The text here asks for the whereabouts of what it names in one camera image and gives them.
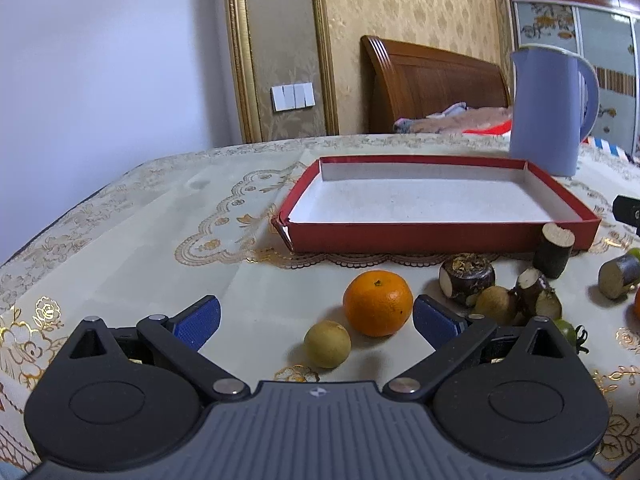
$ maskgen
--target pitcher handle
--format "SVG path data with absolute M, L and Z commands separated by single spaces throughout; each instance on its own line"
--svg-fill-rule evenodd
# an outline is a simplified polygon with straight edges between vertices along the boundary
M 584 122 L 580 127 L 580 142 L 582 142 L 589 135 L 598 118 L 600 86 L 598 85 L 598 76 L 593 65 L 583 57 L 578 57 L 577 60 L 578 70 L 584 78 L 585 85 L 587 85 L 587 113 L 584 115 Z

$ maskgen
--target wall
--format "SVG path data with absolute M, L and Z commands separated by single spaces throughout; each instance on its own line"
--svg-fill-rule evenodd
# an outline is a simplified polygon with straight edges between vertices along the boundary
M 312 0 L 246 0 L 263 140 L 325 134 Z M 316 105 L 274 112 L 271 87 L 309 82 Z
M 504 78 L 507 81 L 509 92 L 513 98 L 513 63 L 511 62 L 511 53 L 514 49 L 513 44 L 513 17 L 511 15 L 510 0 L 495 0 L 496 13 L 498 17 L 498 39 L 500 43 L 500 61 L 498 64 L 502 69 Z
M 224 0 L 0 0 L 0 263 L 146 160 L 241 142 Z
M 360 37 L 500 61 L 495 0 L 326 0 L 341 134 L 367 131 L 371 81 Z

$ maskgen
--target cable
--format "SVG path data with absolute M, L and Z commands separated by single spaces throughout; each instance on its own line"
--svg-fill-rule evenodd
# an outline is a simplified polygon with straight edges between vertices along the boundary
M 626 471 L 626 468 L 632 465 L 632 463 L 635 462 L 638 458 L 640 458 L 640 447 L 628 457 L 626 457 L 622 462 L 620 462 L 618 466 L 611 473 L 609 473 L 609 478 L 613 480 L 618 478 L 620 475 L 622 475 L 623 472 Z

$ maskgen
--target blue gripper pad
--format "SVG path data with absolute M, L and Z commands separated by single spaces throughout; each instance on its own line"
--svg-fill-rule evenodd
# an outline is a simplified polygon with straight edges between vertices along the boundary
M 189 348 L 198 351 L 220 326 L 220 302 L 205 296 L 169 320 L 169 330 Z
M 427 294 L 415 298 L 413 316 L 415 329 L 436 350 L 466 328 L 463 317 Z

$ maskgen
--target red cloth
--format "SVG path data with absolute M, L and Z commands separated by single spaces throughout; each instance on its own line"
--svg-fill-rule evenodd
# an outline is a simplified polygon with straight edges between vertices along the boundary
M 484 130 L 463 130 L 464 134 L 478 135 L 502 135 L 511 130 L 511 119 L 504 121 L 502 124 L 496 124 Z

